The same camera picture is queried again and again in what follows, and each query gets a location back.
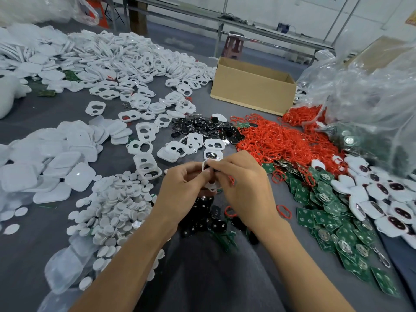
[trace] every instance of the cardboard box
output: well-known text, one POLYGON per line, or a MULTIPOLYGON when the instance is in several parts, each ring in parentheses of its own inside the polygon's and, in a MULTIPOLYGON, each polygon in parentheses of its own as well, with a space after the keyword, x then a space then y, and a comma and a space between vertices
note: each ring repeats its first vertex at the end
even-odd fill
POLYGON ((411 46, 402 47, 405 43, 405 41, 396 38, 381 36, 361 53, 348 60, 345 65, 349 66, 351 62, 355 62, 368 74, 371 74, 376 69, 386 67, 403 52, 412 50, 411 46))
POLYGON ((295 91, 296 83, 288 73, 221 57, 211 97, 283 115, 293 105, 295 91))

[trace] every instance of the pile of green circuit boards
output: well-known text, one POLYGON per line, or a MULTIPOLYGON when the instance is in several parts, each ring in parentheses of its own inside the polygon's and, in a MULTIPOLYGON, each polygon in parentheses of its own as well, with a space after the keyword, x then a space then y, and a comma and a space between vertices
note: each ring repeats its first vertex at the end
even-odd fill
MULTIPOLYGON (((330 182, 334 175, 309 167, 312 176, 306 180, 288 161, 275 161, 274 165, 285 173, 284 180, 290 192, 303 205, 296 210, 298 224, 309 229, 322 251, 337 255, 344 268, 362 281, 373 285, 377 282, 384 293, 399 297, 392 278, 385 271, 370 266, 371 253, 375 253, 385 266, 390 267, 390 264, 374 246, 378 237, 370 221, 356 219, 349 209, 348 195, 332 190, 330 182)), ((272 164, 263 164, 268 173, 270 166, 272 164)))

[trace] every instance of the white wall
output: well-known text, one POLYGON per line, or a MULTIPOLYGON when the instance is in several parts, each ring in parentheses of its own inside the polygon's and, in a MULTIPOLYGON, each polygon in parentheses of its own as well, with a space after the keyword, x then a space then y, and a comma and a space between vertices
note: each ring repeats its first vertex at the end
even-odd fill
MULTIPOLYGON (((222 11, 224 4, 224 0, 179 1, 188 2, 199 7, 216 11, 222 11)), ((337 20, 337 23, 327 38, 328 41, 332 42, 335 39, 357 1, 358 0, 348 0, 343 12, 337 20)), ((155 8, 153 6, 149 6, 148 9, 150 11, 163 13, 165 15, 217 28, 214 22, 204 19, 177 14, 171 11, 155 8)), ((405 20, 414 10, 416 10, 416 0, 361 0, 354 12, 354 15, 346 25, 346 29, 352 31, 354 35, 351 49, 360 51, 382 35, 396 37, 405 41, 415 40, 416 27, 405 24, 405 20)), ((330 26, 338 15, 338 11, 336 10, 331 10, 330 8, 301 0, 229 0, 226 12, 232 13, 244 20, 257 21, 271 26, 277 26, 279 22, 283 22, 293 26, 297 33, 303 33, 305 35, 321 39, 326 36, 330 26)), ((161 19, 155 16, 149 16, 148 20, 196 34, 212 38, 216 37, 216 34, 213 32, 189 27, 184 24, 161 19)), ((277 45, 283 45, 285 47, 303 52, 313 53, 312 50, 291 44, 285 44, 281 41, 275 41, 247 31, 238 30, 234 27, 231 27, 231 29, 233 31, 239 31, 247 37, 272 42, 277 45)), ((230 26, 224 26, 224 30, 230 31, 230 26)), ((286 52, 259 44, 246 43, 244 46, 262 50, 264 52, 271 52, 281 56, 287 56, 286 52)))

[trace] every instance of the forearm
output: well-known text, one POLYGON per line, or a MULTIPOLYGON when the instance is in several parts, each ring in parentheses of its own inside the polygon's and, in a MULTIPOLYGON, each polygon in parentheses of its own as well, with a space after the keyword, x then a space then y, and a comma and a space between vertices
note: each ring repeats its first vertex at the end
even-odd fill
POLYGON ((289 223, 269 228, 257 235, 273 258, 295 311, 354 311, 299 243, 289 223))
POLYGON ((131 312, 164 243, 170 224, 149 217, 128 239, 70 312, 131 312))

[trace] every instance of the person's right hand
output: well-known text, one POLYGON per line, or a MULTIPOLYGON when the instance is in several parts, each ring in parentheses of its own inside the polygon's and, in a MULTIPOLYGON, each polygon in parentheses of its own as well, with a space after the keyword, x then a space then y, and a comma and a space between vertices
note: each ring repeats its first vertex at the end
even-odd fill
POLYGON ((247 151, 234 153, 221 161, 208 160, 207 163, 219 171, 215 175, 227 201, 254 233, 266 226, 287 223, 278 215, 266 171, 247 151), (234 185, 228 176, 234 178, 234 185))

